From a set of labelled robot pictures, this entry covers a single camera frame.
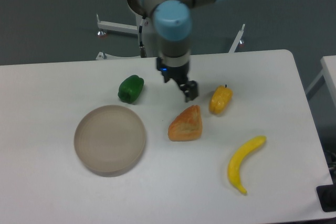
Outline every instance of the toy vegetable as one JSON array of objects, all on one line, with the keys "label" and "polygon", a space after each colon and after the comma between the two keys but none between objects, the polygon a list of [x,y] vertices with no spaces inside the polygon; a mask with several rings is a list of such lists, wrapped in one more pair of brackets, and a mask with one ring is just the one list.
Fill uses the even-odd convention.
[{"label": "toy vegetable", "polygon": [[214,114],[221,113],[225,107],[228,105],[233,92],[231,89],[227,88],[227,86],[218,86],[215,93],[213,94],[210,103],[209,103],[209,111]]},{"label": "toy vegetable", "polygon": [[119,86],[118,96],[122,102],[132,103],[140,95],[144,80],[137,75],[129,76]]}]

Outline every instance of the plastic dish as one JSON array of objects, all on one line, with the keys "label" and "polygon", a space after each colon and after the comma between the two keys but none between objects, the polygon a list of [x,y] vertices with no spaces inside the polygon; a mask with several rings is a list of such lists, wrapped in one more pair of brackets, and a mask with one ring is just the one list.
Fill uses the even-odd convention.
[{"label": "plastic dish", "polygon": [[118,175],[134,166],[146,141],[145,127],[132,110],[108,105],[87,114],[77,126],[74,145],[92,172]]}]

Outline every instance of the green bell pepper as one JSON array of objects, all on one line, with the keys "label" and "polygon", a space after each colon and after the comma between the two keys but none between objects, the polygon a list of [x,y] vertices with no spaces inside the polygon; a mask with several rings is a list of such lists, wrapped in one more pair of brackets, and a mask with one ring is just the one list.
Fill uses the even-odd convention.
[{"label": "green bell pepper", "polygon": [[144,80],[137,75],[129,76],[119,86],[118,96],[122,102],[133,103],[139,97]]}]

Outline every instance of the yellow banana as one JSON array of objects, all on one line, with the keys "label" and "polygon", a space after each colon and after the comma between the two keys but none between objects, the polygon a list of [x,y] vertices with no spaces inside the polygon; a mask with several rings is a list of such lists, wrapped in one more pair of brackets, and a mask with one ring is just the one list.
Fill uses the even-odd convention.
[{"label": "yellow banana", "polygon": [[256,136],[252,138],[236,151],[236,153],[232,156],[229,162],[229,166],[227,168],[227,177],[230,183],[244,195],[247,194],[247,190],[242,186],[242,183],[240,182],[240,164],[249,153],[261,147],[265,143],[265,141],[265,136]]}]

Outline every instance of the white table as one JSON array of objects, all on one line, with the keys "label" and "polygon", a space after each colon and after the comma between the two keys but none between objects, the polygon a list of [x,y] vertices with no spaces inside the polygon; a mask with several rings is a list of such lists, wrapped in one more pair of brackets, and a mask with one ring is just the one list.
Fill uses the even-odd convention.
[{"label": "white table", "polygon": [[331,98],[336,106],[336,55],[324,56],[321,59],[322,70],[306,89],[306,96],[310,100],[316,92],[327,84]]},{"label": "white table", "polygon": [[[332,181],[290,52],[192,56],[200,96],[188,104],[154,62],[0,67],[0,223],[256,224],[336,216],[317,198],[316,187]],[[145,79],[136,105],[117,97],[131,74]],[[234,91],[220,117],[207,109],[219,84]],[[85,169],[73,148],[80,120],[107,104],[135,111],[148,134],[139,163],[112,178]],[[169,141],[170,122],[192,104],[201,106],[201,139]],[[242,166],[243,196],[226,167],[260,134],[268,140]]]}]

